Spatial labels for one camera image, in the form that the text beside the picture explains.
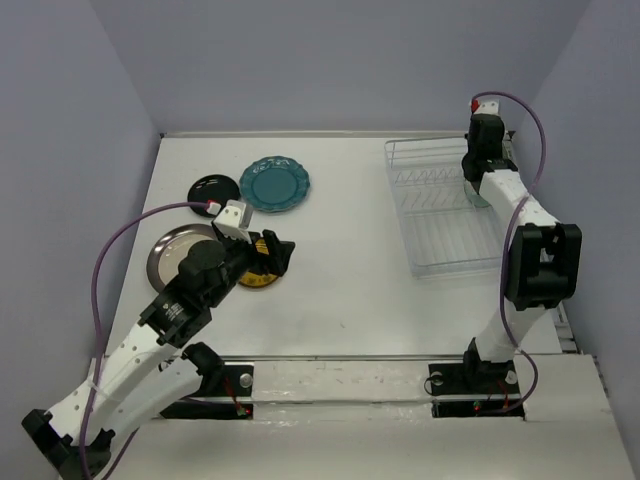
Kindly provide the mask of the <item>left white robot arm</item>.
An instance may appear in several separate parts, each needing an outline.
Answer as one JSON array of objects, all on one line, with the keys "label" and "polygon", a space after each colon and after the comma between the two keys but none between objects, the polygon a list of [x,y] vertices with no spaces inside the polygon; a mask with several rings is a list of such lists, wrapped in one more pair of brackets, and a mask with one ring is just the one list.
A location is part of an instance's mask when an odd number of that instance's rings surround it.
[{"label": "left white robot arm", "polygon": [[89,378],[47,410],[34,409],[22,426],[63,479],[93,479],[115,462],[113,446],[195,392],[209,395],[224,378],[224,362],[193,337],[211,311],[249,270],[283,276],[295,244],[271,230],[245,239],[222,236],[193,244],[177,275],[141,313],[112,354]]}]

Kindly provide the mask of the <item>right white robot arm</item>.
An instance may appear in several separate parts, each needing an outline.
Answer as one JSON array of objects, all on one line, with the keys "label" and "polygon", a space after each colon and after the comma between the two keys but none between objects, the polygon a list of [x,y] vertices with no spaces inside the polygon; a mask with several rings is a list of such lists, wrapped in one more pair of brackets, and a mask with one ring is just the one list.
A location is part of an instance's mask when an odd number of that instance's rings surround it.
[{"label": "right white robot arm", "polygon": [[504,137],[497,110],[479,107],[471,114],[462,159],[466,193],[506,225],[499,307],[471,340],[460,368],[462,384],[473,392],[503,379],[537,320],[574,294],[581,253],[580,228],[560,222],[534,198],[504,155]]}]

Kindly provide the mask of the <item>teal scalloped plate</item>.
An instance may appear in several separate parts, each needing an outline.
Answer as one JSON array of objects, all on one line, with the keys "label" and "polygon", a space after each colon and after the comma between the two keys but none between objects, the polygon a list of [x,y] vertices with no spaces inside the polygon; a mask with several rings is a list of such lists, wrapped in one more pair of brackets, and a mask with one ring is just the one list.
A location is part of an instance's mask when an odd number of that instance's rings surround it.
[{"label": "teal scalloped plate", "polygon": [[286,156],[269,156],[245,168],[240,180],[241,197],[254,210],[281,213],[300,205],[311,190],[304,166]]}]

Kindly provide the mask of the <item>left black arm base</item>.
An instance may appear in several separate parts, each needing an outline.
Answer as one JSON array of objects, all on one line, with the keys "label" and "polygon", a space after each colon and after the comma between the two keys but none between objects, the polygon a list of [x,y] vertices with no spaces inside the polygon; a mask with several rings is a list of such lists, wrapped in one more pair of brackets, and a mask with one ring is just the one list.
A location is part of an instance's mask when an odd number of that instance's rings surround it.
[{"label": "left black arm base", "polygon": [[215,386],[203,384],[159,413],[172,420],[252,420],[254,365],[231,363]]}]

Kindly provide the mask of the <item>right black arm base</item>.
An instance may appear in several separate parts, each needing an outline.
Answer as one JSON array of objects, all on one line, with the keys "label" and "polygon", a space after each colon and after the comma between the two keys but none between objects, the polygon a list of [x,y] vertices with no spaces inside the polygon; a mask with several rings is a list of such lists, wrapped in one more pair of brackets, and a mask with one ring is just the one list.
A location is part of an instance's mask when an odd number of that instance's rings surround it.
[{"label": "right black arm base", "polygon": [[524,407],[516,406],[521,391],[512,361],[474,377],[462,362],[431,363],[423,388],[436,419],[525,417]]}]

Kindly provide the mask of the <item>white wire dish rack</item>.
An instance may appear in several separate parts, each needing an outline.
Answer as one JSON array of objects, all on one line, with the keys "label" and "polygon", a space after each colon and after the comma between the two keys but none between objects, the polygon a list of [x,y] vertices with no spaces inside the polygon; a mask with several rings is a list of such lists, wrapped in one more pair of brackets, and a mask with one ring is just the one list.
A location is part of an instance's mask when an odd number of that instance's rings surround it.
[{"label": "white wire dish rack", "polygon": [[412,275],[465,275],[499,268],[502,223],[491,207],[474,207],[464,192],[466,140],[389,140],[384,151]]}]

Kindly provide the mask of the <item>silver grey plate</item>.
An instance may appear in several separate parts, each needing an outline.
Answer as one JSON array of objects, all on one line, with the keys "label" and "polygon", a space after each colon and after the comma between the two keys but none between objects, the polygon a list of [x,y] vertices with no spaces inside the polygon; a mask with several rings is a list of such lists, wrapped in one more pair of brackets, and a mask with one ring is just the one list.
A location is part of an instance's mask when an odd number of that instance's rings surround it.
[{"label": "silver grey plate", "polygon": [[146,276],[157,293],[178,274],[179,263],[196,243],[215,240],[208,224],[186,224],[165,233],[151,248],[146,261]]}]

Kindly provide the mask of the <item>light blue flower plate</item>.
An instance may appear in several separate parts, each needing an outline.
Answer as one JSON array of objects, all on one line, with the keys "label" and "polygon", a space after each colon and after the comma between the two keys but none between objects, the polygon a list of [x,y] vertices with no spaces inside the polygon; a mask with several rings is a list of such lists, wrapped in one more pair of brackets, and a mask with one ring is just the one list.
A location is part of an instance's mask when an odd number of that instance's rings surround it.
[{"label": "light blue flower plate", "polygon": [[467,199],[474,207],[487,208],[490,206],[490,203],[475,190],[470,182],[465,181],[463,188]]}]

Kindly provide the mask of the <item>small black plate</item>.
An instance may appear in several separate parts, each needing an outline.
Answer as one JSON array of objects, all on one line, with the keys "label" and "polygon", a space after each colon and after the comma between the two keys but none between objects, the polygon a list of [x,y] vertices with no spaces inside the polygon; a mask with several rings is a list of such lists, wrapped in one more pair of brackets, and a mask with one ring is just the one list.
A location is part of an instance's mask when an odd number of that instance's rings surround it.
[{"label": "small black plate", "polygon": [[211,174],[196,181],[189,189],[187,201],[190,203],[214,202],[225,207],[229,200],[239,201],[240,189],[234,179],[222,174]]}]

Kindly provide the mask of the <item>yellow amber plate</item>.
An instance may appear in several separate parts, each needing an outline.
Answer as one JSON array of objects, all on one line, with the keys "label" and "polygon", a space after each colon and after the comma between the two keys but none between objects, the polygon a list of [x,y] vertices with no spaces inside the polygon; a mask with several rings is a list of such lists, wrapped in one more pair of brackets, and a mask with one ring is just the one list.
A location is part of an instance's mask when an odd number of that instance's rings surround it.
[{"label": "yellow amber plate", "polygon": [[[263,239],[256,242],[256,249],[260,253],[269,254]],[[239,280],[239,284],[249,289],[262,289],[272,285],[278,279],[279,277],[273,274],[259,274],[254,270],[248,270]]]}]

